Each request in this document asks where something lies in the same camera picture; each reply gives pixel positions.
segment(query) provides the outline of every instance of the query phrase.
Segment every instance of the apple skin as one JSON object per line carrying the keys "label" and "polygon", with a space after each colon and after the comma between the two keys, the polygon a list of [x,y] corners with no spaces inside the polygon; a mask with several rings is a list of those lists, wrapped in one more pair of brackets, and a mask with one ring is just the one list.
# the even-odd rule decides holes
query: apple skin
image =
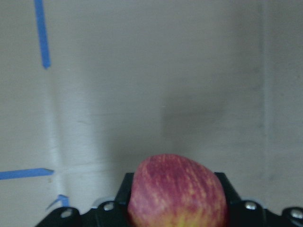
{"label": "apple skin", "polygon": [[174,154],[155,155],[134,173],[127,207],[134,227],[226,227],[228,209],[217,176]]}

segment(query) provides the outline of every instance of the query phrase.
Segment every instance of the white surface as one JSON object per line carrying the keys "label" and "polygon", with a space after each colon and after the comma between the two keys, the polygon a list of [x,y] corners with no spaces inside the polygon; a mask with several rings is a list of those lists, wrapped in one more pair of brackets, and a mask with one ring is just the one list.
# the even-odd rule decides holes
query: white surface
{"label": "white surface", "polygon": [[225,172],[270,210],[303,205],[303,3],[32,1],[0,8],[0,226],[34,226],[58,194],[86,212],[146,157]]}

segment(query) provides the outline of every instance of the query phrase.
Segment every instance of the tape strip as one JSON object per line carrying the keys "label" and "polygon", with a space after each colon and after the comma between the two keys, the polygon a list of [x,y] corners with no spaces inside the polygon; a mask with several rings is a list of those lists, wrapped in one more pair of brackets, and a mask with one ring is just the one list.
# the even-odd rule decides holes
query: tape strip
{"label": "tape strip", "polygon": [[0,172],[0,180],[52,175],[54,170],[37,168]]}
{"label": "tape strip", "polygon": [[51,66],[51,59],[48,49],[48,42],[47,42],[43,0],[34,0],[34,2],[35,2],[36,22],[37,22],[37,30],[38,30],[39,42],[40,42],[42,65],[45,69],[47,69],[48,67]]}
{"label": "tape strip", "polygon": [[68,197],[65,195],[58,195],[57,199],[52,202],[45,210],[50,209],[54,204],[61,202],[61,205],[63,207],[69,207],[70,206],[70,202],[68,200]]}

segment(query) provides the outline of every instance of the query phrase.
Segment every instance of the metal screw head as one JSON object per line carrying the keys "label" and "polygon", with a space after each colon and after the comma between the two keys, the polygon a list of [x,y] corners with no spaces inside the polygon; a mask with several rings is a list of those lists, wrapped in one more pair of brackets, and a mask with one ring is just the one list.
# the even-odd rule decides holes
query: metal screw head
{"label": "metal screw head", "polygon": [[107,203],[103,206],[103,209],[106,210],[106,211],[112,210],[113,208],[114,208],[114,203],[113,202],[109,202],[109,203]]}
{"label": "metal screw head", "polygon": [[247,201],[247,202],[245,203],[245,208],[246,208],[246,209],[249,209],[249,210],[255,210],[255,209],[257,209],[257,205],[256,205],[255,202]]}
{"label": "metal screw head", "polygon": [[293,218],[299,218],[299,219],[303,219],[303,212],[298,210],[298,209],[292,209],[290,211],[290,215],[293,217]]}
{"label": "metal screw head", "polygon": [[61,218],[67,218],[70,215],[72,215],[72,209],[71,208],[67,208],[65,211],[63,211],[61,213]]}
{"label": "metal screw head", "polygon": [[107,202],[107,201],[114,201],[115,197],[114,196],[107,196],[107,197],[102,197],[98,198],[94,201],[92,208],[97,209],[98,206],[100,206],[102,203]]}

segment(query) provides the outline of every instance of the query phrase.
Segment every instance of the blue tape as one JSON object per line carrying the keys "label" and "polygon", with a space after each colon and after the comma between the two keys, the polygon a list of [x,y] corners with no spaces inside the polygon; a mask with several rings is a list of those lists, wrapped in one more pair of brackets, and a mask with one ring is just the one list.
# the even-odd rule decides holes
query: blue tape
{"label": "blue tape", "polygon": [[34,0],[34,2],[35,2],[36,22],[37,22],[37,30],[38,30],[39,42],[40,42],[42,65],[45,69],[47,69],[48,67],[51,66],[51,59],[48,49],[48,42],[47,42],[43,0]]}
{"label": "blue tape", "polygon": [[34,176],[47,176],[52,175],[53,170],[37,168],[37,169],[23,169],[0,172],[0,180],[8,180],[15,178],[34,177]]}
{"label": "blue tape", "polygon": [[70,202],[68,200],[68,197],[65,195],[58,195],[57,199],[52,202],[45,210],[50,209],[54,204],[61,202],[61,205],[63,207],[69,207],[70,206]]}

